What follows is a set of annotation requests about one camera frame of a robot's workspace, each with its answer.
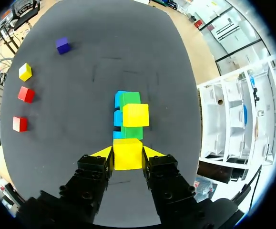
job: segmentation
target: gray mat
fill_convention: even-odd
[[[72,50],[58,55],[55,40]],[[33,76],[18,78],[29,63]],[[35,90],[32,104],[17,99]],[[65,0],[45,13],[24,39],[10,68],[1,108],[6,164],[24,198],[58,196],[76,162],[112,145],[114,94],[141,93],[151,126],[143,144],[172,154],[193,184],[201,125],[196,84],[181,37],[163,11],[132,0]],[[12,129],[27,117],[29,131]],[[160,223],[142,170],[114,171],[95,224],[140,227]]]

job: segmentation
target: screw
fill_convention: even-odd
[[[83,199],[92,199],[92,195],[89,192],[84,192],[82,194]]]
[[[60,186],[60,191],[66,191],[66,190],[67,190],[67,186],[65,185]]]
[[[189,187],[189,191],[192,192],[192,193],[195,192],[195,187],[194,186],[190,186]]]
[[[93,176],[93,177],[98,177],[99,175],[100,175],[100,174],[99,174],[98,172],[93,172],[93,173],[92,173],[92,176]]]
[[[164,193],[164,199],[171,199],[172,198],[172,194],[169,192]]]

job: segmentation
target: white shelving unit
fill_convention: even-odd
[[[197,86],[203,120],[200,161],[242,169],[263,164],[276,139],[271,131],[276,131],[276,88],[269,80],[275,61],[269,56]]]

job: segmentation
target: floor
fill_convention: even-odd
[[[30,20],[31,25],[34,25],[37,20],[55,3],[59,2],[58,0],[42,0],[41,9],[39,14]],[[214,58],[210,52],[210,49],[203,39],[200,31],[188,20],[188,17],[182,15],[181,13],[172,10],[171,8],[166,8],[162,5],[159,5],[155,2],[150,2],[150,6],[154,6],[158,9],[165,11],[174,22],[176,28],[179,31],[180,36],[182,37],[184,46],[187,50],[191,66],[194,72],[194,77],[196,84],[200,84],[216,78],[219,76],[217,66],[215,64]],[[19,44],[19,40],[22,37],[25,37],[26,30],[29,27],[27,24],[18,29],[15,33],[18,39],[15,38],[15,42]],[[0,45],[0,53],[5,57],[13,57],[14,55],[6,45]],[[7,167],[4,161],[3,150],[0,146],[0,175],[11,182],[11,178],[8,174]]]

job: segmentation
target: cyan cube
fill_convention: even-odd
[[[121,126],[123,122],[123,115],[120,110],[117,110],[113,113],[113,125]]]
[[[115,131],[115,130],[113,131],[112,138],[113,139],[123,139],[121,132]]]
[[[127,91],[117,91],[114,97],[114,108],[120,107],[120,95],[126,93]]]
[[[56,48],[60,55],[70,51],[68,38],[64,37],[64,38],[58,39],[56,41]]]

